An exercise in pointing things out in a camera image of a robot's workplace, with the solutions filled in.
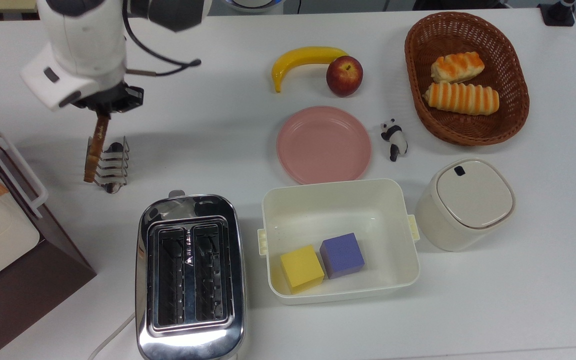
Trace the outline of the white gripper black mount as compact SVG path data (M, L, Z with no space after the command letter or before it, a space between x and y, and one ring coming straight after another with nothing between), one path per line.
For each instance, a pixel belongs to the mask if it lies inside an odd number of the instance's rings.
M114 91L126 72L126 44L47 44L21 70L23 82L48 109L56 111L74 102L78 109L112 113ZM113 112L141 107L144 89L122 82L113 100Z

